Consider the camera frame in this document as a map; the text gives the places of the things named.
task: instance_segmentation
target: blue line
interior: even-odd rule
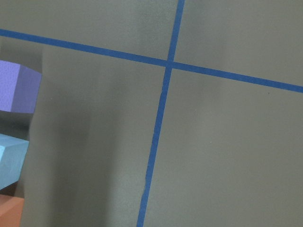
[[[247,82],[247,83],[251,83],[251,84],[259,84],[259,85],[263,85],[263,86],[267,86],[267,87],[275,87],[275,88],[279,88],[279,89],[283,89],[283,90],[289,90],[289,91],[303,93],[303,87],[299,86],[299,85],[287,84],[287,83],[283,83],[283,82],[273,81],[273,80],[269,80],[269,79],[262,79],[262,78],[257,78],[257,77],[250,77],[250,76],[245,76],[245,75],[232,73],[232,72],[213,70],[213,69],[209,69],[209,68],[203,68],[203,67],[194,66],[194,65],[187,65],[187,64],[178,63],[178,62],[172,62],[171,64],[174,69],[178,69],[178,70],[196,72],[196,73],[206,74],[206,75],[215,76],[215,77],[233,79],[233,80],[243,81],[243,82]]]
[[[175,58],[184,4],[185,4],[185,0],[178,1],[174,27],[172,30],[172,35],[171,35],[171,40],[170,40],[170,45],[169,45],[169,53],[168,53],[168,57],[167,57],[167,60],[170,62],[170,64],[165,68],[165,72],[164,72],[163,87],[162,87],[162,92],[160,95],[159,106],[158,106],[156,122],[155,122],[155,128],[154,128],[153,137],[152,137],[152,141],[151,141],[151,151],[150,151],[150,156],[148,159],[146,176],[145,176],[145,188],[144,188],[143,195],[141,197],[140,209],[139,209],[138,220],[137,220],[137,227],[143,227],[143,225],[144,225],[144,219],[145,219],[145,214],[146,214],[146,209],[147,209],[147,202],[148,202],[148,197],[149,197],[150,188],[151,188],[151,184],[152,184],[152,175],[153,175],[153,170],[154,170],[154,166],[155,166],[156,155],[157,155],[157,150],[158,150],[158,143],[159,143],[162,121],[163,121],[163,116],[164,116],[164,111],[165,111],[167,93],[169,90],[169,82],[170,82],[170,76],[171,76],[171,71],[172,71],[171,62],[174,61],[174,58]]]
[[[174,27],[173,34],[177,31],[179,31],[179,27]],[[179,62],[173,62],[173,60],[171,60],[171,59],[174,58],[174,54],[176,51],[176,45],[177,45],[177,39],[175,36],[174,36],[175,39],[172,40],[170,47],[169,47],[168,61],[162,60],[162,59],[157,59],[157,58],[146,57],[146,56],[142,56],[142,55],[137,55],[137,54],[132,54],[132,53],[114,51],[114,50],[95,47],[95,46],[72,43],[72,42],[58,40],[58,39],[46,38],[46,37],[30,35],[30,34],[25,34],[25,33],[20,33],[20,32],[14,32],[14,31],[9,31],[9,30],[4,30],[4,29],[0,29],[0,36],[30,41],[30,42],[35,42],[35,43],[41,43],[41,44],[46,44],[46,45],[58,46],[58,47],[63,47],[63,48],[67,48],[67,49],[89,52],[89,53],[105,55],[105,56],[110,56],[110,57],[115,57],[115,58],[121,58],[121,59],[125,59],[125,60],[130,60],[130,61],[137,61],[137,62],[142,62],[142,63],[146,63],[146,64],[151,64],[151,65],[158,65],[158,66],[163,66],[163,67],[167,67],[168,65],[171,65],[171,67],[173,69],[196,72],[196,73],[206,74],[206,75],[215,76],[215,77],[233,79],[233,80],[248,82],[251,84],[258,84],[258,85],[263,85],[263,86],[267,86],[267,87],[275,87],[275,88],[279,88],[279,89],[283,89],[283,90],[289,90],[289,91],[303,93],[303,86],[299,86],[299,85],[287,84],[287,83],[278,82],[278,81],[274,81],[274,80],[261,79],[261,78],[257,78],[257,77],[245,76],[245,75],[232,73],[232,72],[225,72],[225,71],[214,70],[214,69],[209,69],[209,68],[204,68],[204,67],[199,67],[199,66],[194,66],[194,65],[189,65],[189,64],[183,64],[183,63],[179,63]]]
[[[47,45],[51,45],[51,46],[58,46],[58,47],[63,47],[63,48],[67,48],[67,49],[73,49],[73,50],[77,50],[77,51],[95,53],[95,54],[105,55],[105,56],[110,56],[110,57],[115,57],[115,58],[122,58],[122,59],[126,59],[126,60],[147,63],[147,64],[151,64],[151,65],[159,65],[159,66],[164,66],[164,67],[167,66],[167,61],[162,60],[162,59],[151,58],[151,57],[146,57],[146,56],[137,55],[137,54],[133,54],[133,53],[121,52],[121,51],[113,51],[113,50],[109,50],[109,49],[105,49],[105,48],[78,44],[78,43],[72,43],[72,42],[68,42],[68,41],[46,38],[46,37],[37,36],[37,35],[24,34],[24,33],[20,33],[20,32],[4,30],[4,29],[0,29],[0,35],[9,37],[9,38],[15,38],[15,39],[20,39],[20,40],[40,43],[40,44],[47,44]]]

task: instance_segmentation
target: light blue block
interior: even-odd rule
[[[19,180],[29,142],[0,134],[0,189]]]

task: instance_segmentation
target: colored block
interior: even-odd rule
[[[24,199],[0,195],[0,227],[19,227]]]
[[[33,113],[42,75],[23,65],[0,61],[0,110]]]
[[[0,189],[19,180],[29,142],[0,134]]]

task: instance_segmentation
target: blue tape strip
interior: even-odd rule
[[[167,60],[170,63],[172,61],[174,61],[174,58],[175,58],[184,4],[185,4],[185,0],[178,1],[174,27],[173,27],[170,45],[169,45],[169,53],[168,53],[168,57],[167,57]],[[154,128],[152,142],[151,142],[151,151],[150,151],[150,156],[148,159],[146,176],[145,176],[145,188],[144,188],[143,195],[141,197],[140,209],[139,209],[138,220],[137,220],[137,227],[143,227],[143,225],[144,225],[147,202],[148,202],[148,197],[149,197],[151,183],[152,183],[152,174],[153,174],[155,161],[156,161],[158,143],[159,143],[162,121],[163,121],[164,110],[165,110],[165,104],[166,104],[166,99],[167,99],[167,93],[169,90],[171,71],[172,71],[172,66],[171,66],[171,64],[169,64],[166,67],[165,73],[164,73],[163,87],[162,87],[162,92],[161,92],[161,96],[160,96],[160,100],[159,100],[155,128]]]
[[[250,76],[245,76],[245,75],[241,75],[241,74],[237,74],[237,73],[213,70],[213,69],[209,69],[209,68],[203,68],[203,67],[194,66],[194,65],[187,65],[187,64],[178,63],[178,62],[173,62],[172,67],[174,69],[178,69],[178,70],[196,72],[196,73],[206,74],[206,75],[215,76],[215,77],[233,79],[233,80],[243,81],[243,82],[247,82],[247,83],[251,83],[251,84],[259,84],[259,85],[263,85],[263,86],[267,86],[267,87],[275,87],[275,88],[279,88],[279,89],[303,93],[302,86],[287,84],[287,83],[273,81],[273,80],[269,80],[269,79],[250,77]]]
[[[78,43],[72,43],[72,42],[68,42],[68,41],[46,38],[46,37],[37,36],[37,35],[24,34],[24,33],[20,33],[20,32],[4,30],[4,29],[0,29],[0,35],[4,36],[4,37],[31,41],[31,42],[40,43],[40,44],[47,44],[47,45],[51,45],[51,46],[58,46],[58,47],[63,47],[63,48],[67,48],[67,49],[73,49],[73,50],[77,50],[77,51],[95,53],[95,54],[100,54],[100,55],[105,55],[105,56],[110,56],[110,57],[115,57],[115,58],[122,58],[122,59],[126,59],[126,60],[147,63],[147,64],[151,64],[151,65],[159,65],[159,66],[164,66],[164,67],[167,66],[167,61],[162,60],[162,59],[151,58],[151,57],[146,57],[146,56],[142,56],[142,55],[121,52],[121,51],[113,51],[113,50],[109,50],[109,49],[105,49],[105,48],[78,44]]]

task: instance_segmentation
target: purple block side face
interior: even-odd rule
[[[20,66],[11,111],[16,113],[34,113],[41,82],[41,73]]]
[[[11,111],[20,65],[0,61],[0,110]]]

